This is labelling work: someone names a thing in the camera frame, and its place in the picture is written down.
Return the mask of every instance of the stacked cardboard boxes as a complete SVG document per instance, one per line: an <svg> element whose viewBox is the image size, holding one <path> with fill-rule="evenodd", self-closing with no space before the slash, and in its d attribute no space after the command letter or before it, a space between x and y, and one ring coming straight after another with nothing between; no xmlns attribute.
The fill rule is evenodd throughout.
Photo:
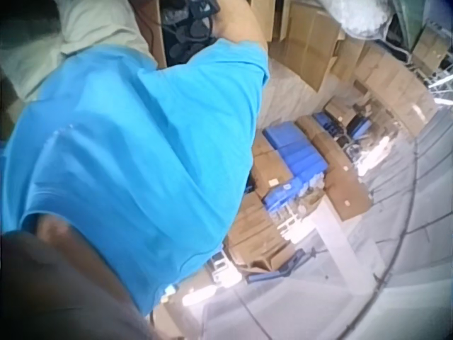
<svg viewBox="0 0 453 340"><path fill-rule="evenodd" d="M263 199L273 188L285 185L292 179L291 171L286 166L278 151L274 150L261 132L256 133L252 146L252 177L256 193Z"/></svg>
<svg viewBox="0 0 453 340"><path fill-rule="evenodd" d="M243 197L225 247L234 263L248 272L276 271L294 255L254 192Z"/></svg>
<svg viewBox="0 0 453 340"><path fill-rule="evenodd" d="M353 164L337 142L311 116L300 117L296 125L328 163L324 191L341 220L368 211L372 206L368 190L360 183Z"/></svg>
<svg viewBox="0 0 453 340"><path fill-rule="evenodd" d="M445 58L451 42L426 26L412 54L412 61L426 76L433 74Z"/></svg>
<svg viewBox="0 0 453 340"><path fill-rule="evenodd" d="M437 112L434 97L417 76L372 42L365 44L355 77L412 137L417 137Z"/></svg>

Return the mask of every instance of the beige fabric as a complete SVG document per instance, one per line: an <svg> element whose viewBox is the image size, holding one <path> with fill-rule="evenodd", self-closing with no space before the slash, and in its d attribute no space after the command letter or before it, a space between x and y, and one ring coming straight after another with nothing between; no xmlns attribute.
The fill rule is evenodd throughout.
<svg viewBox="0 0 453 340"><path fill-rule="evenodd" d="M34 100L39 85L66 57L92 45L127 46L151 57L127 0L55 2L59 23L55 19L57 23L15 20L2 24L0 65L22 101ZM37 38L33 34L37 30L47 33Z"/></svg>

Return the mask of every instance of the person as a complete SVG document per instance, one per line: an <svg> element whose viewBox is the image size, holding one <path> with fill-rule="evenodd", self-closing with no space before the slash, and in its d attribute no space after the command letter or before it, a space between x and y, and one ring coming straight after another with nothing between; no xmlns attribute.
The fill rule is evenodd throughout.
<svg viewBox="0 0 453 340"><path fill-rule="evenodd" d="M60 32L0 48L26 102L1 160L2 232L35 235L147 315L239 209L266 41L245 0L219 0L218 41L158 70L127 0L55 1Z"/></svg>

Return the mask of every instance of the warehouse floor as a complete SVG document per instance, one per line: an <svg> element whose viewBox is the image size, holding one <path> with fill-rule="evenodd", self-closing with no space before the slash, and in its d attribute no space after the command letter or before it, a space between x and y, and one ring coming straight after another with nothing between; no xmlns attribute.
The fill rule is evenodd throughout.
<svg viewBox="0 0 453 340"><path fill-rule="evenodd" d="M275 93L263 99L271 104L267 109L263 104L260 127L310 114L323 105L324 93L341 92L338 83L327 80L320 95L305 104L300 90L289 85L295 80L285 75L286 89L271 84L266 90ZM299 88L305 91L302 98L310 97L310 88ZM449 331L453 259L452 145L453 113L444 109L415 142L400 136L386 161L364 178L374 205L344 228L365 268L378 276L390 272L385 288L376 282L376 295L350 294L314 230L298 247L315 249L316 257L289 278L239 283L189 308L168 305L169 314L189 339L327 340L347 334L348 325L357 328L351 339L443 339Z"/></svg>

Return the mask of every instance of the open cardboard box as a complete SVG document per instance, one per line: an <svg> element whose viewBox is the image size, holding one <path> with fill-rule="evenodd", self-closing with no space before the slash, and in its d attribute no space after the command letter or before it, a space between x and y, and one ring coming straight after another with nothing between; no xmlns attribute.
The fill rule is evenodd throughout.
<svg viewBox="0 0 453 340"><path fill-rule="evenodd" d="M240 266L243 273L262 274L278 271L286 262L296 254L292 243L286 243L277 249L272 249L252 262L249 266Z"/></svg>

